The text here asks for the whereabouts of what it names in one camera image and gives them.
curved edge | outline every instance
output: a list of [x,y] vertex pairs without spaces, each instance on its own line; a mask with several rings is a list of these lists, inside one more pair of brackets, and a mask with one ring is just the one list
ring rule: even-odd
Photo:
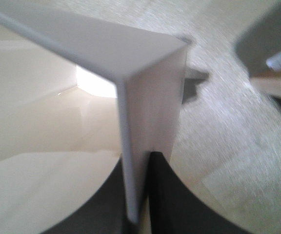
[[193,195],[162,153],[151,154],[147,179],[152,234],[249,234]]
[[77,211],[42,234],[133,233],[125,211],[121,159],[98,191]]

white corner bracket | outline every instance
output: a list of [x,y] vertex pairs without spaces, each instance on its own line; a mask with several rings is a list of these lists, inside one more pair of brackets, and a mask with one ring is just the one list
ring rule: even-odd
[[115,83],[127,216],[137,224],[148,156],[171,155],[187,43],[16,0],[0,0],[0,24]]

white curved surface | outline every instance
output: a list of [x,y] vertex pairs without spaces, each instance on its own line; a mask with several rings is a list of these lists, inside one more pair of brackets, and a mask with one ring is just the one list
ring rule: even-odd
[[0,161],[0,234],[38,234],[83,205],[118,161],[111,151],[25,153]]
[[69,216],[119,157],[114,98],[75,87],[0,118],[0,234],[37,234]]

gray object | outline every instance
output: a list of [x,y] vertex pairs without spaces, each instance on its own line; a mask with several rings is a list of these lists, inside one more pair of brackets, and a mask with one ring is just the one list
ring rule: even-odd
[[236,53],[250,77],[268,68],[281,70],[281,3],[242,35],[237,42]]
[[127,213],[138,223],[148,154],[171,154],[187,44],[22,1],[0,0],[0,24],[115,83]]

glossy white surface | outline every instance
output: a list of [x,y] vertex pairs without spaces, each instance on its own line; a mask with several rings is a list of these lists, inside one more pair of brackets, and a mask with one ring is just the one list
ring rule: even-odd
[[0,119],[0,234],[37,234],[88,200],[120,156],[116,100],[75,87]]
[[76,85],[74,64],[0,26],[0,118]]

